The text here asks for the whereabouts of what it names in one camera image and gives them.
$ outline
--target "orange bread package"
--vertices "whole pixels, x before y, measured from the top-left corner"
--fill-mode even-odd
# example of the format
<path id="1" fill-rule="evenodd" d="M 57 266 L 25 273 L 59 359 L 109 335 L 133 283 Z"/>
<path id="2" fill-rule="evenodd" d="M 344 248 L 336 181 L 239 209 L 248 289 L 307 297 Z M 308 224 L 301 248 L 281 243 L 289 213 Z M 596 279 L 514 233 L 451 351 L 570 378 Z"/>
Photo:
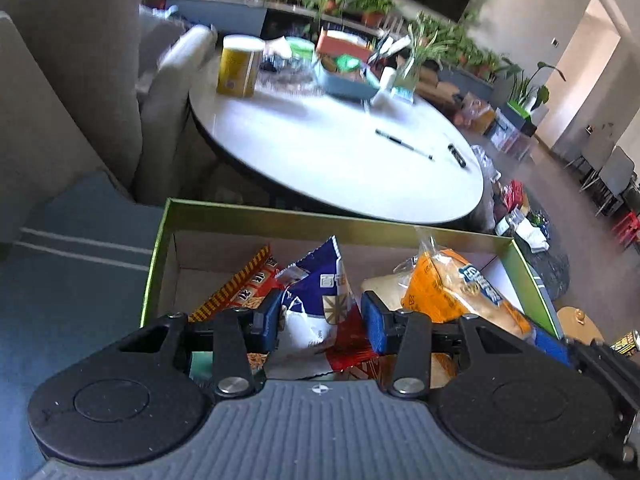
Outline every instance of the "orange bread package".
<path id="1" fill-rule="evenodd" d="M 521 338 L 531 333 L 529 321 L 472 264 L 450 249 L 422 241 L 422 250 L 402 306 L 444 323 L 463 314 L 478 314 Z"/>

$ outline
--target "chip bag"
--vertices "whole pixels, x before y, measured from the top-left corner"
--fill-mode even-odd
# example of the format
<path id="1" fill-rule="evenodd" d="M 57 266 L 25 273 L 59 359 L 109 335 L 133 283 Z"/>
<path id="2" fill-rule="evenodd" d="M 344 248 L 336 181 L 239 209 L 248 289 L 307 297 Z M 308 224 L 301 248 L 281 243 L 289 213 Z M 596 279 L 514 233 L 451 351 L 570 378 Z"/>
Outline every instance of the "chip bag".
<path id="1" fill-rule="evenodd" d="M 477 314 L 501 329 L 525 339 L 532 327 L 472 264 L 451 249 L 421 240 L 420 256 L 402 306 L 428 314 L 436 323 Z"/>
<path id="2" fill-rule="evenodd" d="M 268 378 L 302 379 L 376 356 L 351 292 L 335 237 L 277 274 L 284 286 L 278 345 Z"/>
<path id="3" fill-rule="evenodd" d="M 279 288 L 276 274 L 282 269 L 271 256 L 271 247 L 264 246 L 233 277 L 214 292 L 189 316 L 189 322 L 206 321 L 226 308 L 246 306 L 258 308 L 272 288 Z M 247 354 L 251 369 L 264 365 L 265 354 Z"/>

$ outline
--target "metal screw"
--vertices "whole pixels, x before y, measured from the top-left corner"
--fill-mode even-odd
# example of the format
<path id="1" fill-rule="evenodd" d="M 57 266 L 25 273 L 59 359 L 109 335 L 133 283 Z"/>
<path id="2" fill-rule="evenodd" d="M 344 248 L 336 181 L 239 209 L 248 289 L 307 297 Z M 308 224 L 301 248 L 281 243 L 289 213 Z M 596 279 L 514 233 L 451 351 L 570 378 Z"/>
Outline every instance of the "metal screw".
<path id="1" fill-rule="evenodd" d="M 400 394 L 417 394 L 424 390 L 424 383 L 415 377 L 403 377 L 394 381 L 394 390 Z"/>
<path id="2" fill-rule="evenodd" d="M 625 446 L 622 448 L 622 462 L 628 464 L 633 462 L 636 452 L 631 446 Z"/>
<path id="3" fill-rule="evenodd" d="M 218 389 L 224 394 L 241 394 L 249 387 L 249 381 L 242 377 L 226 377 L 218 383 Z"/>

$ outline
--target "pen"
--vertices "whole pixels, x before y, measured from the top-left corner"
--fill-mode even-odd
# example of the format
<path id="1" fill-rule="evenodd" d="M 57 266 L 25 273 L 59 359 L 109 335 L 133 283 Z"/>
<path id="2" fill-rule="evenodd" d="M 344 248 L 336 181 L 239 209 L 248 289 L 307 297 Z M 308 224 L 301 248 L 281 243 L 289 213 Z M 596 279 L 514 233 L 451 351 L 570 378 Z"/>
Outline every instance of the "pen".
<path id="1" fill-rule="evenodd" d="M 389 134 L 386 134 L 385 132 L 383 132 L 382 130 L 378 130 L 376 129 L 376 133 L 380 136 L 380 137 L 385 137 L 385 139 L 389 139 L 391 142 L 395 142 L 396 144 L 400 144 L 400 146 L 411 150 L 412 152 L 418 153 L 419 155 L 425 156 L 427 157 L 429 160 L 433 160 L 433 155 L 429 155 L 429 153 L 425 153 L 422 152 L 420 150 L 418 150 L 418 148 L 414 148 L 412 145 L 407 144 L 406 142 L 403 142 L 401 139 L 398 139 L 397 137 L 391 136 Z"/>

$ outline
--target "flower pot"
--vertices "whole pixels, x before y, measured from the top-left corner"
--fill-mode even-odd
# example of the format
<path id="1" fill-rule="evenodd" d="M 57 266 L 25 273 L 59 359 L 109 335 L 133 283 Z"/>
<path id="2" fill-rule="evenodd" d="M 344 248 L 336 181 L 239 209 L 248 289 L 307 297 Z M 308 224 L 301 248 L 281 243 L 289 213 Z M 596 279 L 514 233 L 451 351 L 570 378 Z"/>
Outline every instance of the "flower pot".
<path id="1" fill-rule="evenodd" d="M 511 108 L 511 110 L 516 112 L 523 119 L 528 119 L 529 117 L 531 117 L 531 114 L 527 112 L 522 106 L 520 106 L 516 101 L 511 100 L 507 102 L 507 104 L 509 105 L 509 108 Z"/>
<path id="2" fill-rule="evenodd" d="M 491 73 L 491 69 L 487 64 L 482 64 L 472 68 L 471 73 L 480 79 L 487 79 Z"/>
<path id="3" fill-rule="evenodd" d="M 322 12 L 324 12 L 325 14 L 330 14 L 331 12 L 334 12 L 336 8 L 337 6 L 335 5 L 335 0 L 328 0 L 327 3 L 324 4 Z"/>
<path id="4" fill-rule="evenodd" d="M 385 17 L 384 12 L 380 12 L 379 10 L 376 10 L 374 12 L 369 12 L 367 10 L 362 13 L 362 23 L 366 27 L 378 28 L 384 17 Z"/>

